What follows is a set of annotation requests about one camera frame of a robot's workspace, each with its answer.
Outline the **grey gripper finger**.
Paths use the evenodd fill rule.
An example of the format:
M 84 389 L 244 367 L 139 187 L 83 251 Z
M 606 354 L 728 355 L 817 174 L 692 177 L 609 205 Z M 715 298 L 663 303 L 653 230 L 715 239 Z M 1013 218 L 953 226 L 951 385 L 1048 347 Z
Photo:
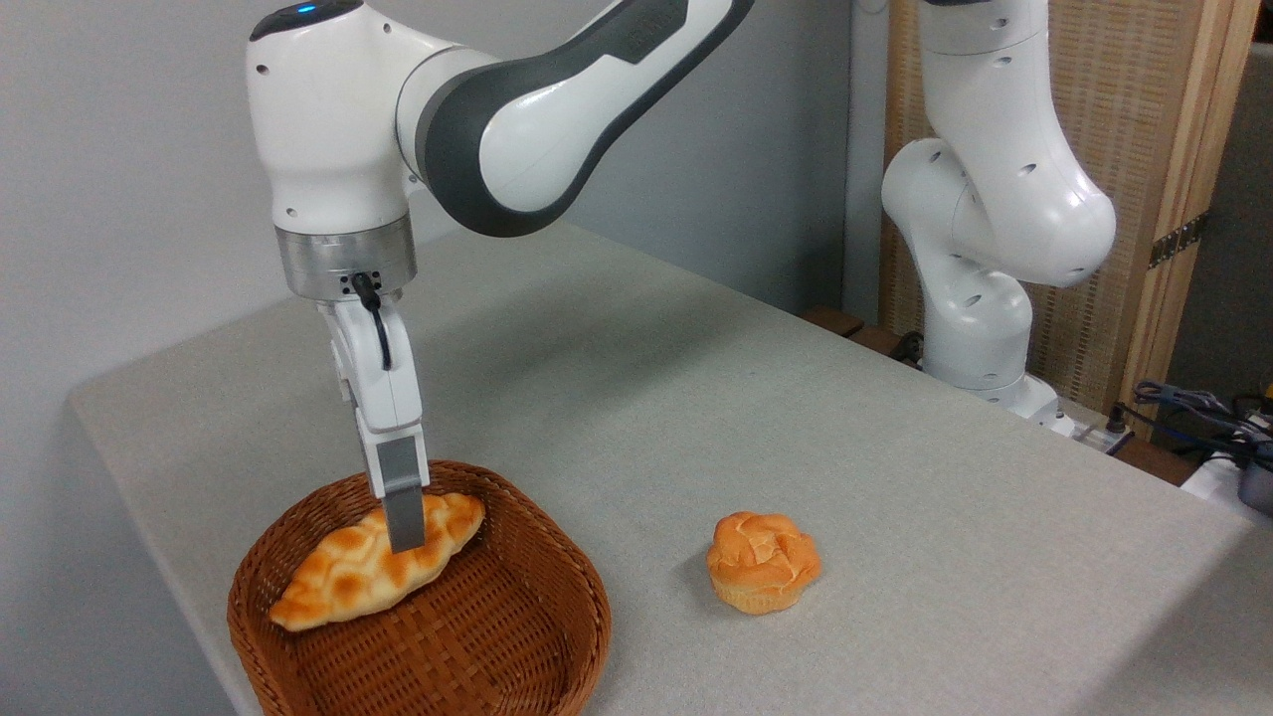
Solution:
M 432 483 L 423 428 L 409 426 L 374 434 L 356 419 L 372 490 L 384 511 L 391 552 L 401 554 L 426 544 L 423 490 Z

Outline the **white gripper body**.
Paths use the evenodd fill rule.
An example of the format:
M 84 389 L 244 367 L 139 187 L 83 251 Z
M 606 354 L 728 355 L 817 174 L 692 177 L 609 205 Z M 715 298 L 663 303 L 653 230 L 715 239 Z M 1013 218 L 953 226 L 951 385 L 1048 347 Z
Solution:
M 383 294 L 378 311 L 358 302 L 320 302 L 331 335 L 346 403 L 374 434 L 423 426 L 423 399 L 398 294 Z

